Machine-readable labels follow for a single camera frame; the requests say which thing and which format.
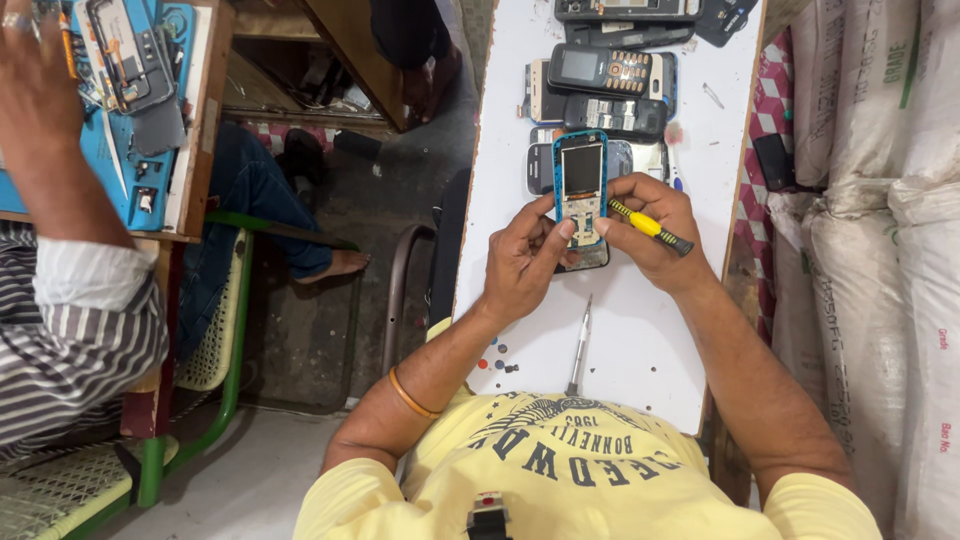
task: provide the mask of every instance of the yellow t-shirt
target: yellow t-shirt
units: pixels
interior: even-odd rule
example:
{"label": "yellow t-shirt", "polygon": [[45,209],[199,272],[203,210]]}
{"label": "yellow t-shirt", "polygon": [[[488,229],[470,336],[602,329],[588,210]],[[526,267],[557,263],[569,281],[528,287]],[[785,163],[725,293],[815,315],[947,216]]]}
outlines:
{"label": "yellow t-shirt", "polygon": [[515,540],[879,538],[870,510],[814,475],[777,482],[763,513],[708,478],[697,444],[626,406],[563,394],[458,393],[408,454],[398,486],[352,459],[307,493],[295,540],[467,538],[477,494],[499,491]]}

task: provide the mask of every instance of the white sack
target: white sack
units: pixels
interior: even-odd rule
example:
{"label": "white sack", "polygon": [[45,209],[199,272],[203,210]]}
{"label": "white sack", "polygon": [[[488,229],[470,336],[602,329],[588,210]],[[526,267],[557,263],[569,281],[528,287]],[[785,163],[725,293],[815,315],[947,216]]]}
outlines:
{"label": "white sack", "polygon": [[960,2],[924,0],[921,13],[903,177],[933,186],[960,179]]}
{"label": "white sack", "polygon": [[777,230],[774,240],[777,311],[771,349],[827,416],[824,346],[817,326],[813,275],[802,228],[804,214],[815,198],[812,193],[771,193],[767,199],[770,218]]}
{"label": "white sack", "polygon": [[923,186],[890,189],[913,320],[897,538],[947,540],[960,534],[960,184]]}
{"label": "white sack", "polygon": [[797,184],[827,186],[847,0],[813,0],[790,23]]}
{"label": "white sack", "polygon": [[857,495],[893,535],[905,400],[905,330],[890,210],[836,217],[818,201],[804,218],[827,366],[828,420]]}
{"label": "white sack", "polygon": [[901,176],[918,15],[917,0],[847,1],[826,193],[833,215],[886,208],[890,183]]}

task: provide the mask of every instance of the white tabletop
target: white tabletop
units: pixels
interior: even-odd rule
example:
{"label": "white tabletop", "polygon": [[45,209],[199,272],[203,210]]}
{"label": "white tabletop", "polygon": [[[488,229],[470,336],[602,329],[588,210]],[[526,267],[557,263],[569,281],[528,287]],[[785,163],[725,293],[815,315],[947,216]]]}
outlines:
{"label": "white tabletop", "polygon": [[[550,58],[554,45],[564,39],[563,24],[553,18],[552,8],[545,0],[510,0],[498,2],[493,13],[454,319],[483,290],[491,233],[532,200],[524,162],[534,125],[516,117],[516,106],[523,99],[525,65]],[[682,127],[684,138],[676,147],[677,162],[707,259],[718,276],[732,229],[762,13],[759,3],[747,26],[722,49],[697,37],[697,43],[685,47],[655,49],[673,52],[679,60],[680,104],[673,122]],[[615,249],[604,268],[554,276],[540,307],[488,348],[484,359],[489,367],[473,370],[470,389],[478,394],[566,390],[591,293],[581,395],[649,410],[682,432],[698,433],[707,381],[683,317],[672,299]],[[500,345],[506,345],[505,353],[497,350]],[[498,370],[497,360],[519,369]]]}

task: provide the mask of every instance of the ring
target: ring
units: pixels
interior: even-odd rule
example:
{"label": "ring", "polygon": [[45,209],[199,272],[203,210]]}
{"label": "ring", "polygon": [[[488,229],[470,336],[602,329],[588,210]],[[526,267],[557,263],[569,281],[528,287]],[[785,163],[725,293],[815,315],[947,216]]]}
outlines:
{"label": "ring", "polygon": [[20,13],[10,12],[3,16],[3,28],[13,28],[20,32],[30,29],[30,19]]}

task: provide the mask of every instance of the wooden cabinet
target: wooden cabinet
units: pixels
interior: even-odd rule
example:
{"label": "wooden cabinet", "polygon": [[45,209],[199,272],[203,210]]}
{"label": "wooden cabinet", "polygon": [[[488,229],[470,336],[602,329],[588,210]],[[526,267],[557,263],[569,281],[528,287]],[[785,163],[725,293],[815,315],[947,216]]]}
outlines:
{"label": "wooden cabinet", "polygon": [[[330,127],[408,129],[401,72],[377,52],[365,0],[263,0],[232,3],[237,11],[228,59],[224,115],[253,121]],[[338,61],[370,100],[368,109],[334,98],[320,106],[300,91]]]}

